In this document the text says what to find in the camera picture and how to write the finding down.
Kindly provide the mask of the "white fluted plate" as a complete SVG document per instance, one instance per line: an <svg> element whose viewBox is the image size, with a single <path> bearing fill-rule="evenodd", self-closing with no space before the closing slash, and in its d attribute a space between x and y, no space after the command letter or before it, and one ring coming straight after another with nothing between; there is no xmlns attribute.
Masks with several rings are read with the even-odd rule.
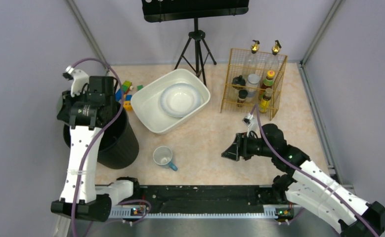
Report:
<svg viewBox="0 0 385 237"><path fill-rule="evenodd" d="M183 118L201 105L201 94L197 88L187 83L176 83L161 94L160 107L169 116Z"/></svg>

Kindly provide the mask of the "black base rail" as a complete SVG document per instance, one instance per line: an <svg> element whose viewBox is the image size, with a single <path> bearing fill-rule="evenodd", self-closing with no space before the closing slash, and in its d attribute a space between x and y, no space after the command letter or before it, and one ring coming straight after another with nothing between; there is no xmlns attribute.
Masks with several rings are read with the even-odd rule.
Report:
<svg viewBox="0 0 385 237"><path fill-rule="evenodd" d="M270 185L140 186L125 203L111 209L111 219L247 219L289 222L295 204Z"/></svg>

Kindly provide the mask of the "small yellow oil bottle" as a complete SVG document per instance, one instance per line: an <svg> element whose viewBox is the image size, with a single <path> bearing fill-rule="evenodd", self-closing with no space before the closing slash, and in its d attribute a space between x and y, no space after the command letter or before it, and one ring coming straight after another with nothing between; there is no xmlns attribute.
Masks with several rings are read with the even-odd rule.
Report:
<svg viewBox="0 0 385 237"><path fill-rule="evenodd" d="M269 107L270 100L273 95L273 89L267 88L261 97L260 104L259 104L259 112L260 113L266 113Z"/></svg>

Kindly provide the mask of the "black round bin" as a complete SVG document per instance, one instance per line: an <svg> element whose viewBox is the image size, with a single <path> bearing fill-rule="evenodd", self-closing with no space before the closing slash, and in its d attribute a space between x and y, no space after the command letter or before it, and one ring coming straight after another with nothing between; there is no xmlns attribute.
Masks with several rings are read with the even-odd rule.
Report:
<svg viewBox="0 0 385 237"><path fill-rule="evenodd" d="M123 169L131 165L138 156L139 143L129 123L125 109L118 106L112 124L105 127L97 123L98 109L90 105L78 105L68 110L63 131L70 151L68 173L78 170L94 171L96 163L111 168Z"/></svg>

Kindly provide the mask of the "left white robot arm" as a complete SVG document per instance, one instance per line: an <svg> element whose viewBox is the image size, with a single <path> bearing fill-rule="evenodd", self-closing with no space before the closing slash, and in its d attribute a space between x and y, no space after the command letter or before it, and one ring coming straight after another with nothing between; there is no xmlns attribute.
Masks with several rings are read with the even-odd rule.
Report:
<svg viewBox="0 0 385 237"><path fill-rule="evenodd" d="M98 164L123 169L138 156L139 143L125 109L115 98L114 77L90 76L75 91L62 93L57 119L65 123L70 148L64 188L51 212L86 221L105 222L111 208L133 195L135 178L119 178L107 186L95 184Z"/></svg>

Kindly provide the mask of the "small black spice shaker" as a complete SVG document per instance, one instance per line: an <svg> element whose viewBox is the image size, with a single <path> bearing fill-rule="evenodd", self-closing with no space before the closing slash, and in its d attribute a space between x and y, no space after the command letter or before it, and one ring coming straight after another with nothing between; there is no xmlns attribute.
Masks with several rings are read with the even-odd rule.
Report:
<svg viewBox="0 0 385 237"><path fill-rule="evenodd" d="M248 96L248 91L245 90L245 89L240 89L238 91L236 106L237 107L242 107L244 102L246 101L247 96Z"/></svg>

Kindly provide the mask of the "clear glass oil bottle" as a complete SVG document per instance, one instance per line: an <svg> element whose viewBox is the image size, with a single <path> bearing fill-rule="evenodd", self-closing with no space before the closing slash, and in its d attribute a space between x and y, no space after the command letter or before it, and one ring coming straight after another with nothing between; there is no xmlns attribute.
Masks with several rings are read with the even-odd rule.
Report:
<svg viewBox="0 0 385 237"><path fill-rule="evenodd" d="M260 41L253 40L250 53L246 56L243 65L242 76L247 79L250 74L254 74L258 65L257 52L259 51Z"/></svg>

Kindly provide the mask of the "glass bottle brown liquid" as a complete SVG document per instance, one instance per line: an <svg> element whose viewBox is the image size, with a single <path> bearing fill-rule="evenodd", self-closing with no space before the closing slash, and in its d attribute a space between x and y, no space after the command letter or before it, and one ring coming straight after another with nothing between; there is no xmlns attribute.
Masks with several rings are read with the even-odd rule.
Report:
<svg viewBox="0 0 385 237"><path fill-rule="evenodd" d="M275 74L278 73L278 70L280 68L280 66L279 66L279 53L281 51L281 48L282 48L282 46L281 46L279 40L276 40L275 44L271 48L271 54L269 55L269 57L267 58L267 61L265 63L266 73L268 71L274 71Z"/></svg>

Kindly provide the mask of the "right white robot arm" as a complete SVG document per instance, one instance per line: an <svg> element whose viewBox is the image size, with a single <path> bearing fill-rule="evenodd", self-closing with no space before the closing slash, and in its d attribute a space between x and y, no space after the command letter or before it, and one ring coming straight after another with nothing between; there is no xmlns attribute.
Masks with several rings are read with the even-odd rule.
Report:
<svg viewBox="0 0 385 237"><path fill-rule="evenodd" d="M271 158L284 175L272 187L281 198L300 205L328 223L342 237L379 237L385 231L385 207L369 203L324 173L309 156L287 143L277 125L255 132L237 133L234 142L221 156L233 161L253 156Z"/></svg>

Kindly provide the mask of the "black lid glass jar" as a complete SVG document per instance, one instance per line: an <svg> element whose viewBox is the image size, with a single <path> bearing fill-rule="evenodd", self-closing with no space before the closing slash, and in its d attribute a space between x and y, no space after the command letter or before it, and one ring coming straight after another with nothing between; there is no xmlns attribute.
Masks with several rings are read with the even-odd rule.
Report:
<svg viewBox="0 0 385 237"><path fill-rule="evenodd" d="M232 84L232 90L230 93L230 98L232 100L236 100L238 96L238 91L240 89L244 89L244 87L246 86L246 80L243 78L242 75L238 75L232 79L231 84Z"/></svg>

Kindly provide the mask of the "silver lid blue label jar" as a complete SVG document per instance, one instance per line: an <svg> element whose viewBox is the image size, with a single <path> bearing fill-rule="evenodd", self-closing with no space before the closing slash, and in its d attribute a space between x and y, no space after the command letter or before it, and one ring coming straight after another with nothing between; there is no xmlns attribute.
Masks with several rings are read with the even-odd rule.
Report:
<svg viewBox="0 0 385 237"><path fill-rule="evenodd" d="M247 98L251 99L255 96L260 84L260 76L257 74L249 74L246 79Z"/></svg>

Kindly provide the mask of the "black panel on tripod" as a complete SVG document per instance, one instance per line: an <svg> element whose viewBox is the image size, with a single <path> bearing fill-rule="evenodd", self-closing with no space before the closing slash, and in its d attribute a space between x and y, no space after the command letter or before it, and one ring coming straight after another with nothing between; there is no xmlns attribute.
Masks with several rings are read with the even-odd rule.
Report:
<svg viewBox="0 0 385 237"><path fill-rule="evenodd" d="M143 0L147 22L236 16L249 11L249 0Z"/></svg>

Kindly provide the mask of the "red sauce bottle yellow cap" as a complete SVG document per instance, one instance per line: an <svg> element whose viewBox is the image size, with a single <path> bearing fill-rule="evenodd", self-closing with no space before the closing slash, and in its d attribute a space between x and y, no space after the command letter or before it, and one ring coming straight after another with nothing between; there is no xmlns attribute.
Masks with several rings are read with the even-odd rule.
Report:
<svg viewBox="0 0 385 237"><path fill-rule="evenodd" d="M275 79L275 72L273 70L268 70L260 86L261 91L259 92L259 96L258 96L259 100L262 99L264 93L268 88L273 87L274 79Z"/></svg>

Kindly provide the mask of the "colourful toy block stack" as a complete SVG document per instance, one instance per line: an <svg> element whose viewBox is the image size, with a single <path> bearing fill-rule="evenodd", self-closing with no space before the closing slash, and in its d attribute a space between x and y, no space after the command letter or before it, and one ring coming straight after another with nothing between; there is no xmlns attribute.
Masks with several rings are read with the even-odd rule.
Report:
<svg viewBox="0 0 385 237"><path fill-rule="evenodd" d="M116 101L120 101L123 98L123 95L127 94L133 89L134 87L132 85L132 82L126 80L122 84L122 87L116 91L116 94L115 94Z"/></svg>

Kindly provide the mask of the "black tripod stand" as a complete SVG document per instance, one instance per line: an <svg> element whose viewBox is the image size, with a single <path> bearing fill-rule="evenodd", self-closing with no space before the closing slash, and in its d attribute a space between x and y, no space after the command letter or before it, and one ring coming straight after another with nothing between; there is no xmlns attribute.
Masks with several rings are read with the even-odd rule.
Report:
<svg viewBox="0 0 385 237"><path fill-rule="evenodd" d="M178 69L178 66L182 60L193 70L196 77L202 77L202 82L207 86L205 64L208 58L210 58L214 65L217 62L209 49L209 46L205 40L206 33L199 29L199 20L194 18L194 30L188 33L188 40L182 50L180 57L174 67L174 70ZM194 53L195 53L195 66L193 66L189 60L185 57L186 50L188 49L191 41L194 40Z"/></svg>

